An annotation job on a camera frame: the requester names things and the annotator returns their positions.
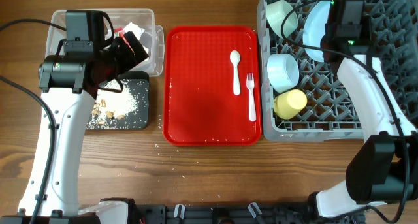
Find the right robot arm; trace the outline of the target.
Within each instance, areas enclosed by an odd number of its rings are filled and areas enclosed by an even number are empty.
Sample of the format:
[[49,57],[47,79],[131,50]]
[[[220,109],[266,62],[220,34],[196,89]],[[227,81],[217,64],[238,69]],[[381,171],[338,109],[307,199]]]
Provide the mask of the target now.
[[372,45],[365,0],[327,0],[329,13],[319,50],[349,93],[364,144],[344,181],[309,197],[316,221],[338,221],[381,205],[397,204],[397,222],[417,199],[417,129],[400,109]]

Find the red snack wrapper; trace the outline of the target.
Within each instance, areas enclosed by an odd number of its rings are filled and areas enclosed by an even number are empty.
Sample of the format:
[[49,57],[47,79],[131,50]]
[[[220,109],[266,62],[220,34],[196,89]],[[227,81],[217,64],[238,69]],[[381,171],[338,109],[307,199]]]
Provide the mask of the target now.
[[123,30],[123,28],[120,27],[114,30],[114,36],[122,38],[123,41],[127,44],[127,40],[125,39],[124,35],[125,35],[125,31]]

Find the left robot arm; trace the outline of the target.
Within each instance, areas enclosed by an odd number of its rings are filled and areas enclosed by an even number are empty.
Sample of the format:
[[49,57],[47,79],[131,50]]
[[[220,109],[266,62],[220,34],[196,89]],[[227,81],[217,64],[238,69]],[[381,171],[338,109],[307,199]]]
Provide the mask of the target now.
[[55,54],[39,67],[42,119],[29,183],[13,216],[2,223],[99,222],[97,214],[81,214],[78,169],[89,117],[103,83],[147,59],[134,33],[105,36],[111,24],[100,10],[68,10]]

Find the white napkin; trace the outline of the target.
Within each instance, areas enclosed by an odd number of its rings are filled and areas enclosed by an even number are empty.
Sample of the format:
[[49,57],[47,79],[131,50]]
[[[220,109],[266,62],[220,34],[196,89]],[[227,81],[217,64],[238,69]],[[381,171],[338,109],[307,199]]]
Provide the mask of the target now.
[[125,31],[125,33],[132,31],[137,40],[140,40],[142,34],[145,32],[143,28],[139,27],[137,24],[134,24],[133,22],[127,24],[123,28],[123,30]]

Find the green bowl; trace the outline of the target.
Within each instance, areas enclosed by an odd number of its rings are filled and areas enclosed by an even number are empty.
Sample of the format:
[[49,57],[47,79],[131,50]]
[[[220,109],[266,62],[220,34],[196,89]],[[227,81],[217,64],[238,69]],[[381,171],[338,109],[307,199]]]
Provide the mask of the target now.
[[[281,25],[283,23],[283,19],[293,10],[293,7],[284,0],[276,1],[274,3],[268,4],[266,6],[266,18],[270,25],[270,28],[282,38],[281,35]],[[293,33],[296,28],[298,27],[298,18],[295,12],[291,13],[288,19],[285,21],[283,27],[283,33],[286,37],[288,37],[291,33]]]

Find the white plastic fork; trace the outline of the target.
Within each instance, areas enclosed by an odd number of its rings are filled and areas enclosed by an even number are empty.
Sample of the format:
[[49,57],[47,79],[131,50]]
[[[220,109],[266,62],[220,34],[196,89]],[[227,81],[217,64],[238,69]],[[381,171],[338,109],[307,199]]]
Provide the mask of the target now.
[[248,73],[246,78],[246,87],[249,93],[249,112],[248,117],[249,120],[255,122],[257,119],[256,111],[255,111],[255,99],[254,99],[254,87],[255,87],[255,80],[253,73]]

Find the white plastic spoon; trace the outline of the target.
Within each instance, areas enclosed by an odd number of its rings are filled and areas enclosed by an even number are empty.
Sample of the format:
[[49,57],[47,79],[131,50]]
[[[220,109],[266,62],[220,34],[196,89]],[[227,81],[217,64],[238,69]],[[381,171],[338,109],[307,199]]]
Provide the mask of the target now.
[[237,50],[230,53],[230,62],[233,65],[233,93],[238,96],[241,94],[238,64],[240,62],[240,54]]

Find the light blue bowl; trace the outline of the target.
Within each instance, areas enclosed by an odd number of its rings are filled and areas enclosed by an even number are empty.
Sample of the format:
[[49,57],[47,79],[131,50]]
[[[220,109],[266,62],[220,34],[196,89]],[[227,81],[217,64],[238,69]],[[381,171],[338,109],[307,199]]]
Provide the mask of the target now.
[[291,54],[272,54],[267,62],[267,74],[278,93],[294,88],[299,81],[298,64]]

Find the yellow cup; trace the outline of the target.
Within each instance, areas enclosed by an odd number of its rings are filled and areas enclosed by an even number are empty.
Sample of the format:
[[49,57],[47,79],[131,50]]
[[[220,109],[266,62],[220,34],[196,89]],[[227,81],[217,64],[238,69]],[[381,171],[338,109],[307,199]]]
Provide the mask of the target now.
[[299,89],[292,89],[274,99],[274,112],[281,119],[295,117],[306,105],[306,94]]

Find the light blue plate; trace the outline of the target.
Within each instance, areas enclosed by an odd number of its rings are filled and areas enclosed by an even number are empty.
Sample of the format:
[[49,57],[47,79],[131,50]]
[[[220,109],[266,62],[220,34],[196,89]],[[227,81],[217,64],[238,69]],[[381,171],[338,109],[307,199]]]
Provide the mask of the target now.
[[309,13],[303,28],[302,41],[305,46],[321,46],[321,39],[325,35],[330,10],[330,1],[320,1]]

